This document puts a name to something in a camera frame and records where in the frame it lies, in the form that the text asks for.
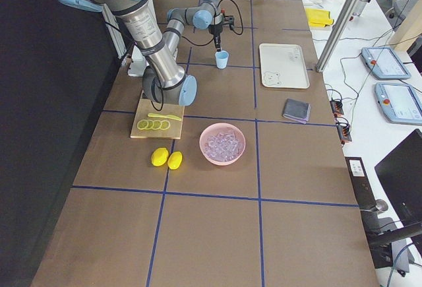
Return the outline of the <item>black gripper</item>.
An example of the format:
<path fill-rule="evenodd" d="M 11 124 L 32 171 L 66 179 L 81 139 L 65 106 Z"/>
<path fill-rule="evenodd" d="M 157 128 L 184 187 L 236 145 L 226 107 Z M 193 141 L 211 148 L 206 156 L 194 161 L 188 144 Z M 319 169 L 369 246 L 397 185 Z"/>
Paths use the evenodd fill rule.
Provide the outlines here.
<path fill-rule="evenodd" d="M 209 33 L 213 36 L 214 46 L 217 47 L 217 52 L 221 52 L 221 33 L 223 31 L 222 24 L 214 24 L 208 27 Z"/>

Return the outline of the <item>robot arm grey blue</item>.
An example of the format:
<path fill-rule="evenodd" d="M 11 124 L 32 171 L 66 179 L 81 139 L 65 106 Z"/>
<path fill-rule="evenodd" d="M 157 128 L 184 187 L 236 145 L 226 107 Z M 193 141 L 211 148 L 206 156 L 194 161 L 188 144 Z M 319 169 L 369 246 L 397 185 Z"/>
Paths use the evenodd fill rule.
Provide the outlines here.
<path fill-rule="evenodd" d="M 131 33 L 148 62 L 142 76 L 144 95 L 157 103 L 189 106 L 197 91 L 197 81 L 176 64 L 158 27 L 150 0 L 59 0 L 64 5 L 85 11 L 100 12 L 107 5 Z"/>
<path fill-rule="evenodd" d="M 216 51 L 222 50 L 220 34 L 224 25 L 224 14 L 218 5 L 219 0 L 202 0 L 197 7 L 173 8 L 167 12 L 167 27 L 164 40 L 175 57 L 186 25 L 199 30 L 208 30 L 213 36 Z"/>

